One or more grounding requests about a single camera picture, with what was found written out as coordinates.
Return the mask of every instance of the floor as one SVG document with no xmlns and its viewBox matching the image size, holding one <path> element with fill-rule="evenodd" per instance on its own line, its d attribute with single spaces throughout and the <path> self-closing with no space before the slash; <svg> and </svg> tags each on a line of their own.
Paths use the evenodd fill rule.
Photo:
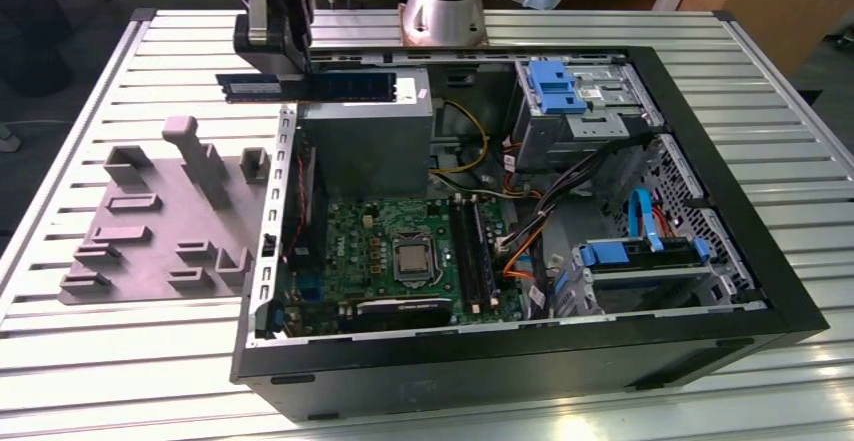
<svg viewBox="0 0 854 441">
<path fill-rule="evenodd" d="M 0 82 L 0 123 L 22 139 L 16 153 L 0 153 L 0 253 L 60 149 L 70 124 L 90 91 L 135 8 L 235 9 L 239 0 L 59 0 L 75 35 L 59 50 L 74 71 L 72 84 L 43 98 L 24 98 Z M 355 0 L 362 7 L 394 6 L 397 0 Z M 849 149 L 854 150 L 854 50 L 822 44 L 793 79 L 798 89 L 824 89 L 816 111 Z"/>
</svg>

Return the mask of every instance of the slotted aluminum surface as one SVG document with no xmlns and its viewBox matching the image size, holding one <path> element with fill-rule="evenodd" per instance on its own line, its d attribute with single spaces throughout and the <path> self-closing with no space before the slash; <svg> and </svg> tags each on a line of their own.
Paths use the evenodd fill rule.
<svg viewBox="0 0 854 441">
<path fill-rule="evenodd" d="M 63 306 L 60 277 L 94 216 L 110 147 L 159 141 L 199 118 L 223 156 L 273 144 L 278 106 L 230 106 L 215 73 L 235 12 L 161 11 L 134 22 L 0 261 L 0 437 L 115 440 L 258 434 L 299 439 L 850 439 L 854 418 L 854 183 L 849 155 L 744 38 L 709 14 L 487 15 L 494 45 L 657 48 L 832 329 L 681 390 L 294 425 L 229 382 L 239 299 Z M 399 45 L 397 14 L 319 12 L 322 46 Z"/>
</svg>

